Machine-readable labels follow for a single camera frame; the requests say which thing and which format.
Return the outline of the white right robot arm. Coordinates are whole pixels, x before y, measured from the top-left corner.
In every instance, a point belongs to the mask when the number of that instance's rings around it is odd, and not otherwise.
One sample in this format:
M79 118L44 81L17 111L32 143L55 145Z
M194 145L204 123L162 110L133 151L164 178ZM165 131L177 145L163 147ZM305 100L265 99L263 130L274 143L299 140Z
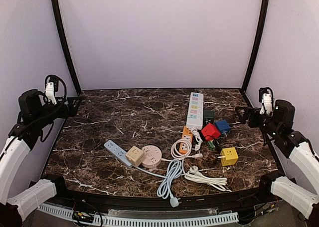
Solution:
M308 219L313 209L319 206L319 157L310 140L292 129L295 107L290 102L278 100L272 114L252 107L236 107L235 111L242 124L258 127L269 135L281 153L301 170L315 190L312 193L291 181L283 172L274 171L261 177L257 198L266 202L277 196Z

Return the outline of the blue cube socket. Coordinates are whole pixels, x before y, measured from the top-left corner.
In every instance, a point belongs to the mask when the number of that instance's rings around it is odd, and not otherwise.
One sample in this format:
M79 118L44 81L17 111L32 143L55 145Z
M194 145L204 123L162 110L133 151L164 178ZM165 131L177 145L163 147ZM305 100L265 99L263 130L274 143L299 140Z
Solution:
M226 120L216 121L215 126L223 137L228 136L231 131L231 127Z

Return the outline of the yellow cube socket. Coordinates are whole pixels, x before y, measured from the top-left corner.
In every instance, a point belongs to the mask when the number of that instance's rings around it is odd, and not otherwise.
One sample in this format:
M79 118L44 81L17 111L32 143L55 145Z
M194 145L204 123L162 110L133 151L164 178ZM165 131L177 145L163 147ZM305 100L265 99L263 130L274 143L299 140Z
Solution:
M238 161L238 154L235 147L223 148L218 158L223 167L235 165Z

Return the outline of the beige cube socket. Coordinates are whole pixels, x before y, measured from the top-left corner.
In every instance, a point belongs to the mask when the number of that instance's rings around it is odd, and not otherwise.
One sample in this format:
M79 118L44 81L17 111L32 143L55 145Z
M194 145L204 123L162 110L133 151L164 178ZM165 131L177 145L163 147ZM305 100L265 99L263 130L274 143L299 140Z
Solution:
M138 167L144 161L145 154L140 148L132 146L126 153L126 158L134 167Z

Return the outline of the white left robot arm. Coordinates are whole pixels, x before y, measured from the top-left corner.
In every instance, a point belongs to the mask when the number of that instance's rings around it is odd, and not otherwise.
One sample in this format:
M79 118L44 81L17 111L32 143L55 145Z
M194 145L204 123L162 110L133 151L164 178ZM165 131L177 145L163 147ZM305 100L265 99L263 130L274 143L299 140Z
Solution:
M38 140L45 141L43 128L56 119L67 119L77 114L81 97L59 98L57 104L42 104L39 97L20 97L18 122L9 133L0 154L0 225L20 227L30 213L48 199L67 194L63 177L49 174L20 194L8 193L23 160Z

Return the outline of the dark green cube socket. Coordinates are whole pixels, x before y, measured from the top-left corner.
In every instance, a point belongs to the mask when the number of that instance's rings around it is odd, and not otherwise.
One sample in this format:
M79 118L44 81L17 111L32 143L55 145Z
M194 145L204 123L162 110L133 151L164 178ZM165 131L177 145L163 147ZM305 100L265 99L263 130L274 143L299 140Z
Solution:
M213 110L205 109L203 111L203 126L214 123L215 113Z

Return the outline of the red cube socket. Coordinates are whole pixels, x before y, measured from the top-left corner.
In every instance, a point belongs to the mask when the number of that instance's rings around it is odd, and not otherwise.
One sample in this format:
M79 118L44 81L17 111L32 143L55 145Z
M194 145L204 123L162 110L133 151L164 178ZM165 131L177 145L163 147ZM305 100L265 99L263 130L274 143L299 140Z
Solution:
M201 130L201 133L206 141L212 141L218 139L221 136L221 133L218 131L217 127L211 123L207 124Z

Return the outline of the light green plug adapter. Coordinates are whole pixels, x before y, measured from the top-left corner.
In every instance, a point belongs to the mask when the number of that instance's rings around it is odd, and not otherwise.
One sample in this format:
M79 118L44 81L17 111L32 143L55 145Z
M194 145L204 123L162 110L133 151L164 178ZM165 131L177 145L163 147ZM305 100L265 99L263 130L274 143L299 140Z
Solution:
M208 147L210 150L214 151L214 150L219 150L220 149L220 145L219 145L219 142L217 140L211 140L211 141L208 141Z

